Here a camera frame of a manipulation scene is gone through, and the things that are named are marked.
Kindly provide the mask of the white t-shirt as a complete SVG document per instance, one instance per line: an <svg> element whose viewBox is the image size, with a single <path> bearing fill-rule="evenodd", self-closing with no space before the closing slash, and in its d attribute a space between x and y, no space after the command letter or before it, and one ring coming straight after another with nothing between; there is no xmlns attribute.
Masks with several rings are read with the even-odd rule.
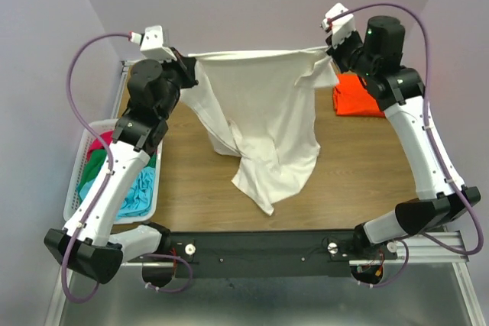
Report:
<svg viewBox="0 0 489 326"><path fill-rule="evenodd" d="M181 100L216 153L239 157L233 184L267 215L316 166L316 90L338 83L323 47L194 53L197 86Z"/></svg>

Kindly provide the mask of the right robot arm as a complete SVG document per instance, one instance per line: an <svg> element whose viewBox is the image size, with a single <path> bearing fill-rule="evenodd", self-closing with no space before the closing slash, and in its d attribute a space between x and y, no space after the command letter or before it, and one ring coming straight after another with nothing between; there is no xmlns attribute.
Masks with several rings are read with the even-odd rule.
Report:
<svg viewBox="0 0 489 326"><path fill-rule="evenodd" d="M417 197L354 229L353 253L371 257L380 244L420 234L454 221L481 200L465 185L442 145L429 110L425 86L413 68L402 65L405 28L397 18L375 16L359 35L352 15L327 17L322 26L327 53L342 72L353 72L395 130L413 174Z"/></svg>

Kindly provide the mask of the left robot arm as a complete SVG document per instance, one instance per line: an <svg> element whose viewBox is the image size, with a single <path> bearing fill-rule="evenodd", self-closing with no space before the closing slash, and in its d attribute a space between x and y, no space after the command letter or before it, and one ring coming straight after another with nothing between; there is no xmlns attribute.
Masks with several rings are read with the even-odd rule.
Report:
<svg viewBox="0 0 489 326"><path fill-rule="evenodd" d="M106 161L76 213L44 238L63 270L106 284L125 261L141 255L160 261L168 255L170 232L162 225L145 222L116 236L111 231L129 189L168 131L181 90L197 83L174 47L168 56L149 56L134 65L128 105L116 121Z"/></svg>

